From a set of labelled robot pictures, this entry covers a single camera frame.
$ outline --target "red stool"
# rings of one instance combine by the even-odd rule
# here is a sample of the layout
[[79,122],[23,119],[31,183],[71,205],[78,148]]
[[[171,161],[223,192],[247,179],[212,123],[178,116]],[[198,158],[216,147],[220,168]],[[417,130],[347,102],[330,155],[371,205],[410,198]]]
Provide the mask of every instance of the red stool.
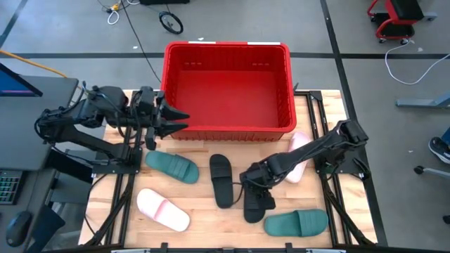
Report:
[[378,25],[376,37],[380,43],[388,39],[401,39],[400,44],[408,43],[414,35],[413,24],[423,19],[417,0],[386,0],[387,13],[372,13],[378,0],[373,0],[367,14]]

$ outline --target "green slide sandal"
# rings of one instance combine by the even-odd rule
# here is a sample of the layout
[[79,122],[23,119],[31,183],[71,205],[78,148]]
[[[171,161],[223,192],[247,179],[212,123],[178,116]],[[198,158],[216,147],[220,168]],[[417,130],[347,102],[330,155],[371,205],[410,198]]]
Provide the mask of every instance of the green slide sandal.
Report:
[[197,165],[179,155],[150,151],[146,156],[146,164],[184,183],[195,183],[198,180]]
[[266,218],[264,230],[272,236],[314,236],[328,225],[328,216],[321,209],[295,210]]

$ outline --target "keyboard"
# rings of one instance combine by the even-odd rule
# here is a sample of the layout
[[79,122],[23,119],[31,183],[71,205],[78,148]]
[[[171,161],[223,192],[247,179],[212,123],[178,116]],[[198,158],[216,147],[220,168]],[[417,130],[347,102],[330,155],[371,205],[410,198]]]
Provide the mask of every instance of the keyboard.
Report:
[[15,205],[23,179],[23,171],[0,170],[0,205]]

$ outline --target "computer mouse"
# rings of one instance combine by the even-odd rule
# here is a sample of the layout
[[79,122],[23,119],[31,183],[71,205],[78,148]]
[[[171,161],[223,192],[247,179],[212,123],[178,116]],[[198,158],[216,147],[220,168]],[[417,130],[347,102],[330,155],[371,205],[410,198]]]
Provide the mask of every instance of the computer mouse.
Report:
[[32,215],[28,211],[23,211],[15,215],[6,228],[6,242],[11,247],[17,247],[25,241],[28,228],[30,227]]

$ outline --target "black slide sandal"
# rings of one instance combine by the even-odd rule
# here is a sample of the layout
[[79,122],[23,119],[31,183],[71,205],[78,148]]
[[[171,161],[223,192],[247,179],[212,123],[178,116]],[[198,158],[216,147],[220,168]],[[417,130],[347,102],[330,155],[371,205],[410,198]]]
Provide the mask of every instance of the black slide sandal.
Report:
[[212,155],[210,171],[217,206],[220,208],[231,207],[233,205],[233,177],[230,161],[223,155]]
[[248,223],[261,221],[266,210],[275,209],[275,199],[267,189],[255,192],[251,186],[245,183],[244,191],[244,219]]
[[249,186],[244,186],[244,219],[248,223],[257,223],[264,218],[266,210],[259,206],[256,194]]

